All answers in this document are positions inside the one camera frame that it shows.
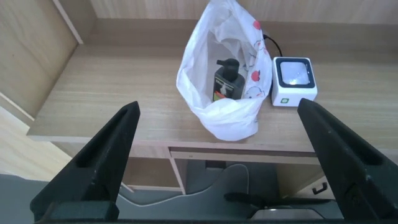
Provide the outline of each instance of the black cable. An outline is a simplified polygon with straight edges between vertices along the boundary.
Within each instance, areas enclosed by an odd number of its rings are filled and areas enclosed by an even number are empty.
[[[262,37],[264,38],[264,44],[265,44],[266,39],[269,39],[270,41],[272,41],[275,44],[275,46],[278,48],[279,55],[281,57],[283,57],[282,50],[280,49],[278,43],[276,41],[274,41],[274,39],[270,38],[269,36],[267,36],[265,34],[263,34]]]

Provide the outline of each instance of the plastic bag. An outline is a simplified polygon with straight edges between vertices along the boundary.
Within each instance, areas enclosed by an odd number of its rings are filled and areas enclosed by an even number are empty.
[[[240,100],[212,102],[217,60],[235,58],[245,78]],[[272,80],[271,58],[260,23],[235,0],[211,0],[185,48],[177,88],[204,127],[218,139],[237,141],[255,134],[256,116]]]

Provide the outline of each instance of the power cord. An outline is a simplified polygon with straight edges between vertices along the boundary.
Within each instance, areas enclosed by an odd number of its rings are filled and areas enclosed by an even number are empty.
[[[268,35],[265,35],[265,34],[263,34],[262,37],[264,38],[264,42],[266,41],[266,39],[269,39],[270,41],[272,41],[275,44],[275,46],[278,48],[279,55],[281,57],[283,57],[282,50],[280,49],[278,43],[274,39],[272,39],[271,37],[269,37]]]
[[[170,197],[170,198],[168,198],[168,199],[161,200],[161,201],[158,201],[158,202],[148,203],[148,204],[145,204],[145,205],[137,204],[137,203],[135,203],[135,202],[129,200],[129,199],[126,198],[125,196],[121,195],[120,193],[119,193],[119,196],[120,196],[121,198],[123,198],[126,202],[128,202],[128,203],[130,203],[130,204],[132,204],[132,205],[135,205],[135,206],[137,206],[137,207],[149,207],[149,206],[153,206],[153,205],[158,205],[158,204],[160,204],[160,203],[168,202],[169,200],[173,200],[173,199],[180,198],[180,197],[190,197],[190,196],[198,195],[198,194],[201,194],[201,193],[206,192],[207,190],[209,190],[209,189],[217,182],[217,180],[221,177],[221,175],[222,175],[225,171],[227,171],[228,169],[230,169],[230,168],[232,168],[232,167],[236,167],[236,166],[241,166],[241,167],[245,168],[245,170],[246,170],[246,174],[247,174],[247,177],[248,177],[248,184],[247,184],[247,187],[246,187],[246,193],[249,194],[249,183],[250,183],[250,181],[249,181],[249,169],[248,169],[248,167],[245,166],[245,165],[243,165],[243,164],[233,164],[233,165],[228,166],[225,170],[223,170],[220,174],[218,174],[217,179],[216,179],[210,186],[208,186],[207,188],[205,188],[205,189],[203,189],[203,190],[200,190],[200,191],[198,191],[198,192],[192,193],[192,194],[188,194],[188,195],[178,195],[178,196]]]

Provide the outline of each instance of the white device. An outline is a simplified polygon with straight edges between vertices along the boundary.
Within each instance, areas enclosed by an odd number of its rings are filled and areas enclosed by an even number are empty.
[[[274,57],[272,83],[274,106],[299,106],[302,98],[314,100],[318,94],[309,58]]]

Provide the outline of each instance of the bottle label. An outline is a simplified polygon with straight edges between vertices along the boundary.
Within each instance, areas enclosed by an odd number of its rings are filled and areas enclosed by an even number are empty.
[[[225,83],[222,79],[215,77],[213,101],[223,98],[232,98],[233,92],[234,92],[233,86]]]

